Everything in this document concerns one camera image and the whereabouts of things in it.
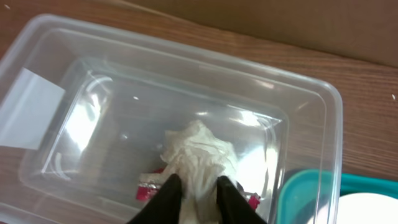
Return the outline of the white napkin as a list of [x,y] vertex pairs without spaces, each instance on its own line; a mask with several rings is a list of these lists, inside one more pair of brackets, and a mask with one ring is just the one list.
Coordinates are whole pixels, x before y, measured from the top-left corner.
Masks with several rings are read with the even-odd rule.
[[182,181],[183,199],[180,223],[218,223],[216,181],[221,176],[237,185],[238,159],[234,146],[216,138],[200,120],[192,121],[182,131],[165,132],[167,164],[160,174],[163,183],[172,174]]

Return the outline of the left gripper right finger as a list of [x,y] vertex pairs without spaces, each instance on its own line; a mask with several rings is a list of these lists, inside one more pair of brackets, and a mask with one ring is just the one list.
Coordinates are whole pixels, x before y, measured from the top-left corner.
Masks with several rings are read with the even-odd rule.
[[267,224],[245,201],[227,176],[217,178],[216,202],[222,224]]

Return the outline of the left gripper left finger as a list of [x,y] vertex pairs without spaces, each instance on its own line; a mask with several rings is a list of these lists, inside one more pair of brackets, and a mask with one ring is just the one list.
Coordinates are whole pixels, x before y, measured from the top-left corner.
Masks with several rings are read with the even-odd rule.
[[182,181],[177,174],[172,174],[127,224],[178,224],[181,204]]

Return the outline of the red snack wrapper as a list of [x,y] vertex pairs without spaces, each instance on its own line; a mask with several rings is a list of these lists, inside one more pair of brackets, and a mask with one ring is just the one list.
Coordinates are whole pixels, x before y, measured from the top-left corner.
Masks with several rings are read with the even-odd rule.
[[[159,191],[160,188],[161,185],[159,184],[154,184],[148,180],[140,180],[136,192],[136,200],[147,202]],[[261,202],[261,197],[257,193],[246,192],[239,182],[237,183],[237,188],[239,193],[245,198],[250,207],[253,210],[256,210]]]

